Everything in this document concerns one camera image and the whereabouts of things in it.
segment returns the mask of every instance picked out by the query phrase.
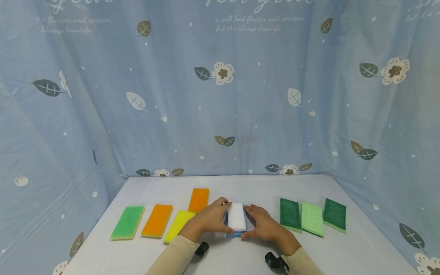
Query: fabric backdrop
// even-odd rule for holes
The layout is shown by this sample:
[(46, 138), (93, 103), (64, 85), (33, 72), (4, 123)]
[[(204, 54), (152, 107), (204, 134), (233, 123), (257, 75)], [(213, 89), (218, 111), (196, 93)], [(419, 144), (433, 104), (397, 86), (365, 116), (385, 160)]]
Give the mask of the fabric backdrop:
[(440, 268), (439, 0), (0, 7), (0, 274), (61, 274), (129, 176), (322, 172)]

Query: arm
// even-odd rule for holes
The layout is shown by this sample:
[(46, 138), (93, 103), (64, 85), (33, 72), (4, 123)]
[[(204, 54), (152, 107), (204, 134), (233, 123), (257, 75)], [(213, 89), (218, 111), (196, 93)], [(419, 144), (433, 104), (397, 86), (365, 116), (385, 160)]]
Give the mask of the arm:
[(191, 218), (146, 275), (181, 275), (191, 261), (200, 236), (205, 232), (233, 234), (234, 230), (223, 223), (223, 214), (231, 206), (225, 198), (219, 198)]
[(254, 230), (242, 234), (242, 240), (260, 238), (275, 242), (284, 254), (281, 257), (289, 266), (289, 275), (324, 274), (301, 247), (297, 238), (272, 219), (265, 209), (256, 205), (246, 205), (245, 211), (255, 220), (257, 225)]

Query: person's left hand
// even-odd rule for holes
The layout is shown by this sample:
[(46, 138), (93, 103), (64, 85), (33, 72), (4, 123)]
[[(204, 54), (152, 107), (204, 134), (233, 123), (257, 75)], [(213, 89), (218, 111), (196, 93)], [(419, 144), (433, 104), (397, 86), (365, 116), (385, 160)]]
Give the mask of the person's left hand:
[(226, 198), (219, 198), (192, 217), (180, 230), (179, 235), (192, 242), (197, 242), (206, 232), (233, 234), (234, 230), (223, 223), (223, 215), (232, 203)]

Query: hand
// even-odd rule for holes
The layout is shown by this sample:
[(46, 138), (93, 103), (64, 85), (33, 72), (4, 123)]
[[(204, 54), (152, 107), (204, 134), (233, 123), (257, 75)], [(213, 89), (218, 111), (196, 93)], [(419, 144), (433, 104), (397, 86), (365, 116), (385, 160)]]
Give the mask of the hand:
[(206, 232), (233, 234), (234, 230), (223, 223), (223, 215), (232, 203), (221, 197), (192, 217), (180, 230), (179, 235), (197, 242)]
[(276, 242), (286, 256), (294, 254), (301, 247), (295, 236), (272, 219), (264, 208), (251, 204), (245, 205), (245, 211), (255, 220), (256, 226), (254, 230), (243, 233), (242, 240), (259, 238)]

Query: black clip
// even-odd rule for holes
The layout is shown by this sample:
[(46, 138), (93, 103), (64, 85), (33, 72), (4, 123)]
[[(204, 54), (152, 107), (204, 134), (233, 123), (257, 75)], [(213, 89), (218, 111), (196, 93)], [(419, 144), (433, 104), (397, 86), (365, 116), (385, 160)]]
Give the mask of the black clip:
[(207, 242), (202, 242), (197, 250), (194, 252), (199, 257), (203, 257), (203, 255), (208, 251), (209, 245)]
[(283, 258), (276, 258), (272, 252), (269, 252), (264, 256), (264, 260), (268, 267), (270, 267), (273, 271), (284, 271), (284, 274), (289, 274), (289, 266), (283, 260)]

